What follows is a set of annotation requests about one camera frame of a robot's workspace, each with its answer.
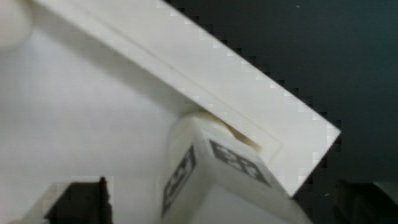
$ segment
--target dark background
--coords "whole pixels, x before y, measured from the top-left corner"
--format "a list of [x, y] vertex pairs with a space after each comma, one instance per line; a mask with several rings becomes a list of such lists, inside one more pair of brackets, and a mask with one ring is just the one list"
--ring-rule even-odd
[[294, 195], [332, 223], [335, 180], [398, 183], [398, 1], [168, 3], [342, 130]]

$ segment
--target white wall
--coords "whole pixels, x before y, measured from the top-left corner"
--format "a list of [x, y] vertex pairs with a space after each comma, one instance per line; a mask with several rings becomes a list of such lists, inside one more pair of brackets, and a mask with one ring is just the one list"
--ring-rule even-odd
[[170, 125], [197, 106], [69, 24], [33, 8], [28, 42], [0, 55], [0, 223], [49, 184], [113, 177], [113, 223], [154, 223]]

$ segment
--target white panel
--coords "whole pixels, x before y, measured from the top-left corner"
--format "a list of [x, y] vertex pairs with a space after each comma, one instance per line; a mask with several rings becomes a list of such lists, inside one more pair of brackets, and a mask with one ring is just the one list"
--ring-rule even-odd
[[294, 194], [337, 128], [161, 0], [35, 0], [261, 145]]

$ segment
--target black object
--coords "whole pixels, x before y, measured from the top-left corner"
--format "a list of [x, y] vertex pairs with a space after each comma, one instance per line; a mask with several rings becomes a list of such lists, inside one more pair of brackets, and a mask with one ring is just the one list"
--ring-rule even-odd
[[335, 185], [335, 223], [398, 224], [398, 205], [373, 183]]
[[111, 224], [106, 180], [70, 183], [46, 214], [49, 224]]

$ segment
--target white surface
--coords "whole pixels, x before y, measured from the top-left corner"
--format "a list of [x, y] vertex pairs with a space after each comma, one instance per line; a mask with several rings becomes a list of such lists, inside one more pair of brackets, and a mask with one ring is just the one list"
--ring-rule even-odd
[[113, 223], [150, 224], [168, 129], [197, 106], [33, 11], [28, 42], [0, 54], [0, 223], [23, 218], [53, 183], [104, 175]]
[[339, 130], [161, 0], [33, 0], [261, 145], [289, 195]]
[[8, 50], [26, 39], [31, 28], [28, 0], [0, 0], [0, 51]]

